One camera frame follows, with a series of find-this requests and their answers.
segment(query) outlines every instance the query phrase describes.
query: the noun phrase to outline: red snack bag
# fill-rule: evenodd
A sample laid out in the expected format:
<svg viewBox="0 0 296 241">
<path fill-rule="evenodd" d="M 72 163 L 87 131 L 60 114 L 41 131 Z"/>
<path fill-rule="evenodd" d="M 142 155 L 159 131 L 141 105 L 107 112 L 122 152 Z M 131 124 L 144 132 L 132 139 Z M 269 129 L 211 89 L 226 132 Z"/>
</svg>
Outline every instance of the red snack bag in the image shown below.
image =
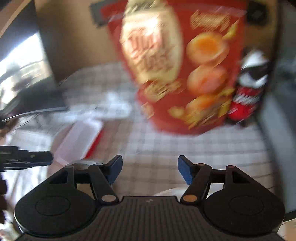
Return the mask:
<svg viewBox="0 0 296 241">
<path fill-rule="evenodd" d="M 200 134 L 226 117 L 240 70 L 246 2 L 220 4 L 129 0 L 102 9 L 142 110 L 159 130 Z"/>
</svg>

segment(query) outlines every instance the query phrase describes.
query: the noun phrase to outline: circular cover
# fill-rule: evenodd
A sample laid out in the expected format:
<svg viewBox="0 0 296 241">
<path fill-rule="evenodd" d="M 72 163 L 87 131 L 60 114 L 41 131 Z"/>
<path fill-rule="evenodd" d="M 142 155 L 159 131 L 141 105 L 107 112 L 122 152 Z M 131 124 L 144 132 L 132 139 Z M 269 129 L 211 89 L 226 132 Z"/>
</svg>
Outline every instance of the circular cover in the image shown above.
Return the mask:
<svg viewBox="0 0 296 241">
<path fill-rule="evenodd" d="M 206 199 L 204 211 L 216 227 L 242 236 L 272 232 L 285 214 L 284 205 L 271 192 L 249 184 L 213 193 Z"/>
<path fill-rule="evenodd" d="M 51 184 L 24 196 L 15 206 L 15 218 L 23 231 L 51 237 L 84 227 L 95 210 L 87 194 L 68 184 Z"/>
</svg>

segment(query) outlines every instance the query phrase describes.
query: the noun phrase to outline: plaid tablecloth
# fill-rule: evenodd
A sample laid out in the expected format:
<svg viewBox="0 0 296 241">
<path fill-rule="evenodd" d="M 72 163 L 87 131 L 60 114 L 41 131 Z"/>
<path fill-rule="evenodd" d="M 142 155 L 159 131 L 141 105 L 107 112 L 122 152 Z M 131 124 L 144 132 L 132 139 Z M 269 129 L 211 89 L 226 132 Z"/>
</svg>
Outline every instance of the plaid tablecloth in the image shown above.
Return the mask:
<svg viewBox="0 0 296 241">
<path fill-rule="evenodd" d="M 76 120 L 98 118 L 105 127 L 93 159 L 106 163 L 116 154 L 123 156 L 123 170 L 113 185 L 120 196 L 153 195 L 184 186 L 177 169 L 179 155 L 218 169 L 236 165 L 273 191 L 270 160 L 255 123 L 244 129 L 222 126 L 200 136 L 156 132 L 141 114 L 134 99 L 136 88 L 119 63 L 81 69 L 60 89 L 69 111 L 38 116 L 16 131 L 11 145 L 49 150 L 64 127 Z M 211 191 L 220 188 L 213 185 Z"/>
</svg>

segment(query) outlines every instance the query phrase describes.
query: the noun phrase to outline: brown wall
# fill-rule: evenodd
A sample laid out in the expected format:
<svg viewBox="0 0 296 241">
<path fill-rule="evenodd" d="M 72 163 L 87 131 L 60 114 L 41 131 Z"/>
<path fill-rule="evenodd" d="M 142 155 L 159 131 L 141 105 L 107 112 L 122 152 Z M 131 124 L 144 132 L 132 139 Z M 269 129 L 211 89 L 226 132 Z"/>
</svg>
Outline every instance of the brown wall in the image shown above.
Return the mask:
<svg viewBox="0 0 296 241">
<path fill-rule="evenodd" d="M 270 7 L 265 27 L 246 27 L 245 46 L 273 52 L 277 0 L 257 0 Z M 89 6 L 98 0 L 35 0 L 41 36 L 57 80 L 86 66 L 117 61 L 106 27 L 97 28 Z"/>
</svg>

